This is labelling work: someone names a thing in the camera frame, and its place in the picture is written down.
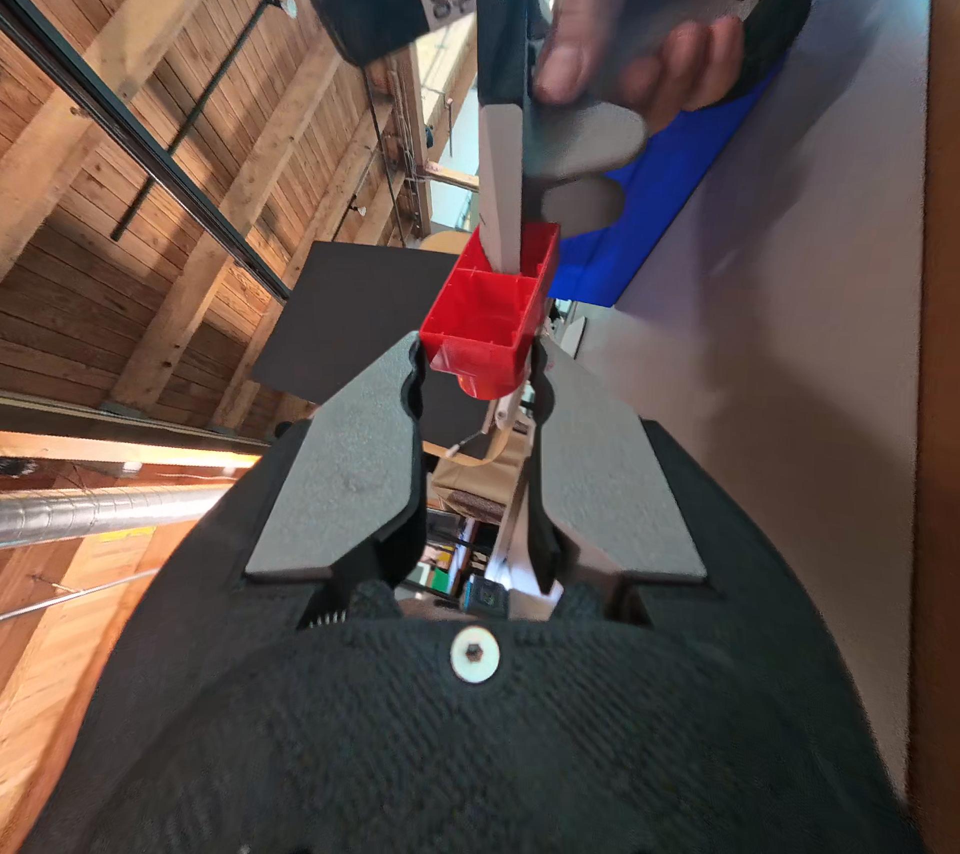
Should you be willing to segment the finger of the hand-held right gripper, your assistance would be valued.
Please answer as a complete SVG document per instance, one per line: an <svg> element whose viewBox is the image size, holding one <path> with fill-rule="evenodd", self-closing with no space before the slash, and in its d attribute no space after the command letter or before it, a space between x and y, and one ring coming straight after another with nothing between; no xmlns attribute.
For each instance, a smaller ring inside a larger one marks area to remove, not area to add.
<svg viewBox="0 0 960 854"><path fill-rule="evenodd" d="M516 104L481 105L479 239L490 268L521 272L523 114Z"/></svg>
<svg viewBox="0 0 960 854"><path fill-rule="evenodd" d="M523 224L557 224L561 234L614 225L626 191L610 173L634 163L648 138L644 118L616 104L531 102L523 116Z"/></svg>

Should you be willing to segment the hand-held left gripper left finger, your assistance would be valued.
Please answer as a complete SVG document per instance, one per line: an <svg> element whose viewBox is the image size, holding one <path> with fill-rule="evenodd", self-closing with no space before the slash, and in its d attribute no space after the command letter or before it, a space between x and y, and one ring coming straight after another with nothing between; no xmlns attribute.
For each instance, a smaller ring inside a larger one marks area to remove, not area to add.
<svg viewBox="0 0 960 854"><path fill-rule="evenodd" d="M261 583L391 587L426 547L426 356L404 334L310 422L246 561Z"/></svg>

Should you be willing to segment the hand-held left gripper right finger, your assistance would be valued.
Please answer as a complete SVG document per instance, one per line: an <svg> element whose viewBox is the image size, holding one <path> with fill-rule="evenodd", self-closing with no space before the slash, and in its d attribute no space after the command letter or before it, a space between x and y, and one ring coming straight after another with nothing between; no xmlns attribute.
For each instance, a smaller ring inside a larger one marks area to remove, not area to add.
<svg viewBox="0 0 960 854"><path fill-rule="evenodd" d="M538 590L707 581L642 419L550 338L531 355L529 559Z"/></svg>

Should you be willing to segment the silver ventilation duct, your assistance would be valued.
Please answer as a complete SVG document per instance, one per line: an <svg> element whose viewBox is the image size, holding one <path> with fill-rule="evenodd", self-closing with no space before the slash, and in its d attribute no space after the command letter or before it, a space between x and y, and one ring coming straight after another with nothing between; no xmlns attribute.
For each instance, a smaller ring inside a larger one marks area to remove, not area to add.
<svg viewBox="0 0 960 854"><path fill-rule="evenodd" d="M236 483L6 492L1 549L156 528L203 517Z"/></svg>

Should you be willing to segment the red toy building block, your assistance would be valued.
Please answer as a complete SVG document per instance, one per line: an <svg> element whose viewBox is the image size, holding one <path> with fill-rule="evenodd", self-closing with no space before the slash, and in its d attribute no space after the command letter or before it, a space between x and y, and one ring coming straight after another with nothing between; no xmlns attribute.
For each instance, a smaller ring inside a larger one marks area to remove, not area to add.
<svg viewBox="0 0 960 854"><path fill-rule="evenodd" d="M479 230L469 237L418 334L433 370L458 379L480 401L512 394L525 380L534 335L546 315L561 228L521 228L520 271L495 272Z"/></svg>

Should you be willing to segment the black computer monitor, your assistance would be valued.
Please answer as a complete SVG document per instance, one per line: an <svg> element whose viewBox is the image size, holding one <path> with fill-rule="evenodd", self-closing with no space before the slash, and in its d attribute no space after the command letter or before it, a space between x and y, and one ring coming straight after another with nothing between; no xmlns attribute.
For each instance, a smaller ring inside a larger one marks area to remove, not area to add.
<svg viewBox="0 0 960 854"><path fill-rule="evenodd" d="M250 379L326 403L421 328L456 260L420 248L314 242Z"/></svg>

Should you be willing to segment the black ceiling rail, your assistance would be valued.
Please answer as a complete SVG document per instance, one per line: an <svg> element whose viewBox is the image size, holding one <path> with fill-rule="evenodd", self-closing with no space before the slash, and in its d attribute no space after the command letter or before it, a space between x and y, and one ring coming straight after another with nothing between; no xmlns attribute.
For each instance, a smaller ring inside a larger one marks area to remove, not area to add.
<svg viewBox="0 0 960 854"><path fill-rule="evenodd" d="M238 267L277 302L284 303L289 299L291 291L288 286L31 0L1 0L1 28L6 37L161 186Z"/></svg>

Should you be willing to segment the blue plastic bin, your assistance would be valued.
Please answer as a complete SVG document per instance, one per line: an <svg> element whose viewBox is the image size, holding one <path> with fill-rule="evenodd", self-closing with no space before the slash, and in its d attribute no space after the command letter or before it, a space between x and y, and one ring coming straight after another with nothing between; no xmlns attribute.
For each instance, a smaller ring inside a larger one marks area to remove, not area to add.
<svg viewBox="0 0 960 854"><path fill-rule="evenodd" d="M600 231L564 239L549 296L610 308L634 280L714 162L782 72L780 56L743 95L678 115L648 140L632 163L606 179L625 193L618 221Z"/></svg>

